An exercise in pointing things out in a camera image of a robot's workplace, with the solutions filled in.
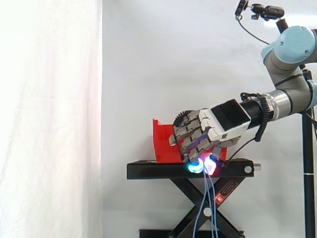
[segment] red object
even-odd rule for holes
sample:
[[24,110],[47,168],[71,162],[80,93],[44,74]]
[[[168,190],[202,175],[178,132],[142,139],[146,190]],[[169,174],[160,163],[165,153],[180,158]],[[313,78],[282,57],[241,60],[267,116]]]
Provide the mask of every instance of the red object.
[[[169,145],[169,137],[173,134],[173,125],[161,124],[158,120],[153,119],[153,144],[155,157],[158,163],[182,163],[178,146]],[[206,151],[204,156],[209,156],[213,148]],[[227,157],[227,148],[222,148],[220,159],[225,161]]]
[[239,183],[235,179],[230,179],[222,188],[222,190],[218,194],[216,194],[216,203],[218,205],[221,205],[238,185]]

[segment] warning label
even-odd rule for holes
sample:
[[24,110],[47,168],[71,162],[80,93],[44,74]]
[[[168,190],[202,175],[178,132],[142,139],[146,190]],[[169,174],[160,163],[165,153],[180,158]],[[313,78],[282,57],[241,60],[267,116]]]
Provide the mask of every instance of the warning label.
[[216,194],[215,196],[216,204],[221,205],[238,185],[239,184],[236,180],[234,180],[233,178],[230,179],[225,184],[225,186],[221,189],[221,191]]

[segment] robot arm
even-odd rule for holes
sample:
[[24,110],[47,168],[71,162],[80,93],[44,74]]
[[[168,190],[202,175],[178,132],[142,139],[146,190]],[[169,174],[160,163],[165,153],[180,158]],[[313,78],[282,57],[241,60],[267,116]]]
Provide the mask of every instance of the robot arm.
[[171,145],[181,140],[184,162],[195,162],[213,146],[237,144],[247,129],[302,112],[317,105],[317,84],[305,78],[300,65],[317,62],[315,30],[294,26],[261,53],[275,90],[238,103],[230,100],[211,109],[188,112],[174,123]]

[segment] white curtain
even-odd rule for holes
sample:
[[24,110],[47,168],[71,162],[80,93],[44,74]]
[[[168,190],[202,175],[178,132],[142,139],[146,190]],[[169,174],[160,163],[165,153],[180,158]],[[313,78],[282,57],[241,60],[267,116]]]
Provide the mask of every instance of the white curtain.
[[102,0],[0,0],[0,237],[99,238]]

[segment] blue cable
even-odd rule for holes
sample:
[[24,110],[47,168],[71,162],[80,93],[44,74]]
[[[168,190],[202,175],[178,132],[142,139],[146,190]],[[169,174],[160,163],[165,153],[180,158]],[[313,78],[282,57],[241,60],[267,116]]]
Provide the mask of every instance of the blue cable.
[[215,229],[215,233],[216,233],[216,238],[218,238],[218,228],[217,228],[217,211],[216,211],[216,195],[215,195],[215,188],[214,188],[214,184],[212,182],[212,179],[210,177],[210,175],[208,175],[208,178],[211,182],[211,187],[212,187],[212,194],[213,194],[213,220],[214,220],[214,229]]
[[[208,181],[206,178],[206,172],[204,171],[204,182],[205,182],[205,187],[207,189],[207,194],[208,194],[208,200],[209,200],[209,207],[210,207],[210,212],[212,213],[212,208],[211,208],[211,197],[210,197],[210,192],[209,192],[209,186],[208,186]],[[214,238],[213,236],[213,214],[211,214],[211,237]]]
[[196,227],[197,227],[197,223],[198,223],[198,219],[200,217],[200,214],[202,213],[202,210],[203,210],[203,206],[204,206],[204,203],[205,203],[205,200],[206,200],[206,194],[207,194],[207,189],[206,189],[206,186],[205,186],[205,192],[204,192],[204,196],[203,196],[203,199],[202,199],[202,203],[200,205],[200,208],[199,208],[199,211],[198,211],[198,214],[196,216],[195,223],[194,223],[193,238],[195,238]]

